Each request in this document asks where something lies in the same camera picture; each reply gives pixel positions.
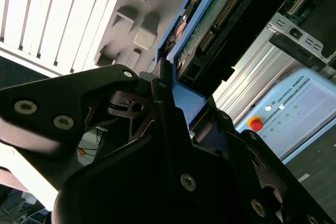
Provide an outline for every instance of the universal robots logo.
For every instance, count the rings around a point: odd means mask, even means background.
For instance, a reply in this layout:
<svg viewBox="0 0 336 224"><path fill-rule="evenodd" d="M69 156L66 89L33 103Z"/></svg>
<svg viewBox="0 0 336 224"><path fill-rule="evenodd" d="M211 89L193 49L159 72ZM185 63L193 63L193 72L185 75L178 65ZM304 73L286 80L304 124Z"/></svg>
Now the universal robots logo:
<svg viewBox="0 0 336 224"><path fill-rule="evenodd" d="M272 101L272 105L281 102L303 79L304 76L301 76L295 83L293 83L293 85L288 90L286 90L286 92L277 101Z"/></svg>

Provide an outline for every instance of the floor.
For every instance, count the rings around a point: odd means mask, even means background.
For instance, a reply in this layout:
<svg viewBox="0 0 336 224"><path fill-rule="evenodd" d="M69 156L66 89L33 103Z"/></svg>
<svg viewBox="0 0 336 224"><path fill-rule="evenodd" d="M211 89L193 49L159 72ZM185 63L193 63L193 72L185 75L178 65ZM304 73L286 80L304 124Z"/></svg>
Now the floor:
<svg viewBox="0 0 336 224"><path fill-rule="evenodd" d="M336 125L287 164L327 214L336 222Z"/></svg>

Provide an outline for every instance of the blue plastic frame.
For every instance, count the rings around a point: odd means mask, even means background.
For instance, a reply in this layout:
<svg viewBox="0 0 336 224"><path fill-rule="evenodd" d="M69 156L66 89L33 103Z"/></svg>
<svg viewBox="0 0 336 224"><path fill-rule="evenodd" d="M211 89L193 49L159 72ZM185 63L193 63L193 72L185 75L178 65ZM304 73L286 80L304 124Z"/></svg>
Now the blue plastic frame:
<svg viewBox="0 0 336 224"><path fill-rule="evenodd" d="M165 36L163 37L158 50L156 51L156 62L158 62L160 58L160 48L164 45L164 42L167 40L169 34L174 29L176 23L178 22L179 17L182 16L184 9L188 6L190 0L185 0L182 8L180 9L178 15L175 17L174 21L172 22L170 28L167 30ZM173 95L175 104L177 107L181 108L184 112L186 121L188 124L195 118L198 112L203 108L206 104L206 99L204 96L194 92L193 90L189 89L188 87L180 84L177 80L177 72L176 72L176 61L177 56L181 52L182 48L184 47L185 43L190 38L192 32L196 28L197 24L201 20L203 14L206 12L207 8L211 4L212 0L202 0L199 4L197 10L195 11L193 17L191 18L190 22L186 26L181 38L178 40L172 51L168 54L167 59L173 63L174 67L174 83L173 83Z"/></svg>

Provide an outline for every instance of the red emergency stop button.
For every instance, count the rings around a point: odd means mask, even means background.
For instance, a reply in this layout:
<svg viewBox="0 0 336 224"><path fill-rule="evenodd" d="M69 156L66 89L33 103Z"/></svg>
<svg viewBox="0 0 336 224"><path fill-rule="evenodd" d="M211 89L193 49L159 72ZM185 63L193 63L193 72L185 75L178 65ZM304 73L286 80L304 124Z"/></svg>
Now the red emergency stop button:
<svg viewBox="0 0 336 224"><path fill-rule="evenodd" d="M253 116L248 120L247 124L255 132L262 130L264 127L264 124L261 121L261 117L259 116Z"/></svg>
<svg viewBox="0 0 336 224"><path fill-rule="evenodd" d="M259 119L254 119L251 123L250 123L250 126L252 128L253 131L257 132L257 131L260 131L263 127L264 127L264 124L262 123L261 120Z"/></svg>

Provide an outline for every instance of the silver screw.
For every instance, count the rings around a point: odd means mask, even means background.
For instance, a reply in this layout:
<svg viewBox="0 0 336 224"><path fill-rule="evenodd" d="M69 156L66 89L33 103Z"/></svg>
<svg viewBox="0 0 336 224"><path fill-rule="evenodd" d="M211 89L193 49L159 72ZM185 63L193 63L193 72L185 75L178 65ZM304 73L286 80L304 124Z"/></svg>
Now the silver screw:
<svg viewBox="0 0 336 224"><path fill-rule="evenodd" d="M250 133L250 136L254 139L254 140L257 140L258 138L257 138L257 135L255 134L255 133Z"/></svg>
<svg viewBox="0 0 336 224"><path fill-rule="evenodd" d="M164 84L164 83L162 83L162 82L159 82L159 85L160 85L161 87L163 87L163 88L166 88L166 87L167 87L166 84Z"/></svg>
<svg viewBox="0 0 336 224"><path fill-rule="evenodd" d="M37 105L31 101L22 100L14 104L14 109L20 114L30 115L37 111Z"/></svg>
<svg viewBox="0 0 336 224"><path fill-rule="evenodd" d="M222 113L222 117L224 117L224 119L229 119L229 117L225 113Z"/></svg>
<svg viewBox="0 0 336 224"><path fill-rule="evenodd" d="M189 174L181 175L181 184L188 191L194 191L196 189L196 181Z"/></svg>
<svg viewBox="0 0 336 224"><path fill-rule="evenodd" d="M266 210L264 206L261 204L261 202L257 199L252 199L251 200L251 205L253 210L261 217L266 216Z"/></svg>
<svg viewBox="0 0 336 224"><path fill-rule="evenodd" d="M74 121L67 115L59 115L54 119L54 126L61 130L69 130L74 126Z"/></svg>
<svg viewBox="0 0 336 224"><path fill-rule="evenodd" d="M126 71L126 70L123 73L127 77L133 77L133 74L131 72Z"/></svg>
<svg viewBox="0 0 336 224"><path fill-rule="evenodd" d="M307 218L311 224L318 224L318 221L312 215L307 215Z"/></svg>

